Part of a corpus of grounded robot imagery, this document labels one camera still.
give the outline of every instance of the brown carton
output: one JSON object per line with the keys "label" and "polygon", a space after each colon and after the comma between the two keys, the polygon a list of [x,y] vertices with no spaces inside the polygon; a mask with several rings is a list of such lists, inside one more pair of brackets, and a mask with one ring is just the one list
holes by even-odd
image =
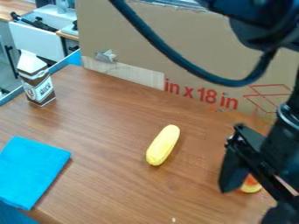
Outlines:
{"label": "brown carton", "polygon": [[44,107],[55,99],[47,64],[38,59],[34,53],[22,50],[17,70],[22,79],[28,101]]}

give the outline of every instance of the orange object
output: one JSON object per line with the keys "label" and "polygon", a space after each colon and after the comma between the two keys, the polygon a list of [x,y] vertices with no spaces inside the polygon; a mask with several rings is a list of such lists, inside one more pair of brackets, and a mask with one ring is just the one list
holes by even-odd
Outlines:
{"label": "orange object", "polygon": [[249,174],[240,190],[244,193],[257,193],[261,188],[261,184]]}

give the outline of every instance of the carton label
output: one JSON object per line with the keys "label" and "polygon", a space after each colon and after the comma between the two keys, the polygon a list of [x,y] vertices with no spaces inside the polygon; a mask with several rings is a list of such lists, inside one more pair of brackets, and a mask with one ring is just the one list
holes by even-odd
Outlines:
{"label": "carton label", "polygon": [[22,82],[27,96],[36,102],[42,102],[53,91],[53,84],[50,76],[36,87],[33,87],[23,80]]}

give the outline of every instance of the red line drawing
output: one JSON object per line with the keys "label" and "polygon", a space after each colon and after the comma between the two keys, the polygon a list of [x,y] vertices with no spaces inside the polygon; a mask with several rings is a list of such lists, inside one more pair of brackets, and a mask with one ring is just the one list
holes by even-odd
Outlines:
{"label": "red line drawing", "polygon": [[[257,112],[256,109],[260,109],[261,111],[263,111],[266,114],[273,114],[275,113],[275,111],[266,111],[261,105],[259,105],[258,103],[252,101],[250,98],[254,97],[255,99],[257,97],[260,97],[262,99],[264,99],[266,102],[270,103],[272,106],[275,107],[275,110],[277,109],[277,107],[279,105],[276,105],[274,102],[272,102],[270,99],[268,99],[269,96],[285,96],[285,95],[290,95],[290,88],[284,84],[266,84],[266,85],[251,85],[249,86],[256,94],[244,94],[243,97],[245,97],[249,102],[251,102],[256,108],[255,108],[255,113]],[[265,88],[265,87],[281,87],[281,88],[285,88],[289,91],[288,94],[263,94],[261,93],[261,91],[259,91],[259,89],[261,88]]]}

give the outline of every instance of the white cabinet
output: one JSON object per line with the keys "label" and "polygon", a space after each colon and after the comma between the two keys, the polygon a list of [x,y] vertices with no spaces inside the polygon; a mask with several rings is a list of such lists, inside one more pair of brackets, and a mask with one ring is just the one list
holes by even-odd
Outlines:
{"label": "white cabinet", "polygon": [[15,22],[10,22],[10,31],[19,50],[26,50],[53,61],[65,58],[61,39],[55,32]]}

